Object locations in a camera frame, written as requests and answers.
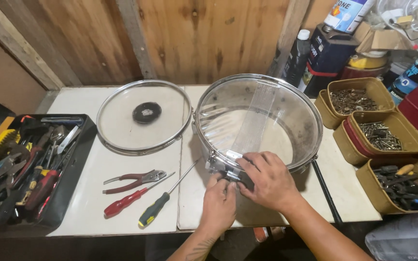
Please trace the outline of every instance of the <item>drum head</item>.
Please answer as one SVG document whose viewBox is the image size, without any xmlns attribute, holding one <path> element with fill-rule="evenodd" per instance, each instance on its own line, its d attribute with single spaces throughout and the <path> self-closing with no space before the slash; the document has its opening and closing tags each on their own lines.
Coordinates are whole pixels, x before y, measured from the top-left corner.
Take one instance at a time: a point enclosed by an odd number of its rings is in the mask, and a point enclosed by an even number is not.
<svg viewBox="0 0 418 261">
<path fill-rule="evenodd" d="M 322 137 L 321 117 L 311 101 L 290 84 L 271 77 L 245 74 L 219 80 L 208 88 L 196 109 L 196 125 L 209 146 L 233 165 L 227 156 L 240 132 L 259 84 L 278 86 L 264 126 L 258 152 L 277 154 L 290 169 L 310 162 Z"/>
<path fill-rule="evenodd" d="M 124 153 L 146 154 L 179 138 L 189 125 L 191 111 L 182 88 L 166 81 L 143 80 L 122 86 L 109 96 L 96 124 L 108 146 Z"/>
</svg>

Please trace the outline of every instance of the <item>workbench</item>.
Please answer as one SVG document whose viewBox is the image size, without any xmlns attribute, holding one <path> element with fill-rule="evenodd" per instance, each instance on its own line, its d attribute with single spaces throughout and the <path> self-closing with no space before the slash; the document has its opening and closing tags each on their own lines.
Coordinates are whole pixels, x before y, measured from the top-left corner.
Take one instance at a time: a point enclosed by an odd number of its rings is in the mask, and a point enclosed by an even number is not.
<svg viewBox="0 0 418 261">
<path fill-rule="evenodd" d="M 208 86 L 183 86 L 193 108 Z M 104 100 L 117 87 L 62 88 L 48 113 L 87 114 L 96 122 L 96 115 Z M 168 121 L 181 121 L 176 116 Z M 335 206 L 343 222 L 378 221 L 380 214 L 375 210 L 355 175 L 355 168 L 341 155 L 332 136 L 333 130 L 324 127 L 322 144 L 317 162 L 327 183 Z M 171 233 L 177 230 L 197 228 L 202 213 L 205 185 L 210 177 L 200 161 L 171 194 L 170 200 L 158 217 L 146 228 L 140 228 L 138 218 L 143 211 L 168 191 L 179 175 L 201 155 L 200 141 L 193 135 L 191 127 L 183 138 L 165 149 L 145 156 L 123 156 L 108 150 L 96 137 L 88 160 L 78 181 L 62 224 L 48 236 L 102 236 L 119 234 Z M 154 187 L 141 199 L 125 208 L 119 215 L 105 219 L 104 209 L 116 200 L 142 189 L 105 195 L 104 189 L 128 184 L 118 181 L 103 185 L 103 181 L 128 173 L 145 173 L 151 169 L 176 172 L 162 184 Z M 294 174 L 296 186 L 310 205 L 327 221 L 333 222 L 319 181 L 312 167 L 303 173 Z M 279 213 L 265 209 L 237 192 L 237 214 L 233 228 L 287 225 Z"/>
</svg>

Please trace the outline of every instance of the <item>bottle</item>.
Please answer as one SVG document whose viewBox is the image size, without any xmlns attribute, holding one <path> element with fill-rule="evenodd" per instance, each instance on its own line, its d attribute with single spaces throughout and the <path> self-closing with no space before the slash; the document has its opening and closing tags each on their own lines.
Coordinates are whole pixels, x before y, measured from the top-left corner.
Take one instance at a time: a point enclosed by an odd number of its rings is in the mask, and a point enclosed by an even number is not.
<svg viewBox="0 0 418 261">
<path fill-rule="evenodd" d="M 311 52 L 310 33 L 304 29 L 299 31 L 298 38 L 294 41 L 293 48 L 291 48 L 287 65 L 283 70 L 282 79 L 296 88 L 299 86 L 302 74 L 306 69 L 307 58 Z"/>
</svg>

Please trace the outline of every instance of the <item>red screwdriver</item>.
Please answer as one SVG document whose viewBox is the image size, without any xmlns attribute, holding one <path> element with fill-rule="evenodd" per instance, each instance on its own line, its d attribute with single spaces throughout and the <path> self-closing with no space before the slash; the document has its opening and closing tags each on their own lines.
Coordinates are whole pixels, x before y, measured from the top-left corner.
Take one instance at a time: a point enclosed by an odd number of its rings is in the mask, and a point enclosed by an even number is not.
<svg viewBox="0 0 418 261">
<path fill-rule="evenodd" d="M 156 183 L 154 183 L 153 185 L 147 187 L 147 188 L 143 188 L 142 190 L 137 190 L 135 193 L 128 195 L 126 197 L 124 197 L 121 200 L 117 200 L 116 202 L 112 203 L 111 205 L 109 205 L 105 210 L 104 210 L 104 217 L 105 218 L 110 218 L 113 217 L 117 214 L 120 213 L 120 211 L 122 211 L 124 208 L 128 207 L 130 204 L 132 204 L 133 202 L 135 202 L 137 199 L 140 199 L 141 196 L 148 192 L 148 190 L 150 190 L 151 188 L 153 188 L 154 186 L 158 185 L 159 183 L 161 183 L 162 181 L 165 181 L 167 178 L 169 178 L 171 175 L 173 175 L 175 172 L 165 176 L 164 178 L 162 178 L 161 180 L 157 181 Z"/>
</svg>

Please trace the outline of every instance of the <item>tattoo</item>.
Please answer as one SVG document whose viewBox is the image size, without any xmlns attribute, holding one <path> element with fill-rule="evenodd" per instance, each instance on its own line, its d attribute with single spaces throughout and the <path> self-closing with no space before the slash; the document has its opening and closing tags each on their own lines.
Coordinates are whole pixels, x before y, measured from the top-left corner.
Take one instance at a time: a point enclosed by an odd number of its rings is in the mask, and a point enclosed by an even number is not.
<svg viewBox="0 0 418 261">
<path fill-rule="evenodd" d="M 185 261 L 203 261 L 209 254 L 209 250 L 216 242 L 212 237 L 208 240 L 204 240 L 202 243 L 198 243 L 198 247 L 193 248 L 193 252 L 189 253 Z"/>
</svg>

